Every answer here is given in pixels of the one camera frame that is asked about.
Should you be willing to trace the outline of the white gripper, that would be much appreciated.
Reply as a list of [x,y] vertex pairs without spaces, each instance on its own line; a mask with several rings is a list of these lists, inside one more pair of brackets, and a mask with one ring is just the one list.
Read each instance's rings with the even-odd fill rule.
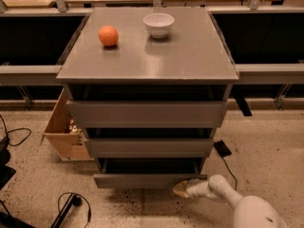
[[207,180],[184,180],[173,187],[173,192],[182,198],[206,198],[210,193]]

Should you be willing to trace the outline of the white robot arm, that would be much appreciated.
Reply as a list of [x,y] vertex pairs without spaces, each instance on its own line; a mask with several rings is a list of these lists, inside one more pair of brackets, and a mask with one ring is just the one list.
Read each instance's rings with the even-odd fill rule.
[[257,196],[242,196],[222,175],[184,180],[173,187],[173,192],[183,198],[227,202],[234,210],[234,228],[288,228],[269,202]]

